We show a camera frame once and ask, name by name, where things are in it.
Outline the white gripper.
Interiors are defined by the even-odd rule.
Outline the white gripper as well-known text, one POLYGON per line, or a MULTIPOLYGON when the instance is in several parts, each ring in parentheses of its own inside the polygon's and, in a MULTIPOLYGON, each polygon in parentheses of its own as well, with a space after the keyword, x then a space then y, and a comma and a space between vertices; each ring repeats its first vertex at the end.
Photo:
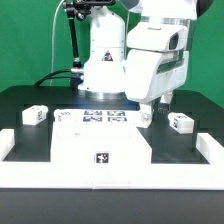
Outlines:
MULTIPOLYGON (((182 86, 187 77, 187 37, 186 26, 172 24, 139 23, 128 33, 125 93, 129 100, 149 103, 161 96, 159 112, 170 111, 170 91, 182 86)), ((141 126, 148 128, 153 119, 152 104, 140 105, 140 118, 141 126)))

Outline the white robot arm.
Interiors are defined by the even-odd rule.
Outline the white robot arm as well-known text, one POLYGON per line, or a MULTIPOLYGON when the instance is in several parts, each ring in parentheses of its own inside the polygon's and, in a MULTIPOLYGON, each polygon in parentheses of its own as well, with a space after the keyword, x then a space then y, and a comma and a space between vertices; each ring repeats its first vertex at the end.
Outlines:
POLYGON ((79 91, 98 99, 124 95, 137 102, 136 124, 148 127, 153 101, 167 112, 173 91, 187 77, 191 23, 214 0, 119 0, 140 22, 125 30, 121 17, 104 3, 91 9, 90 57, 79 91))

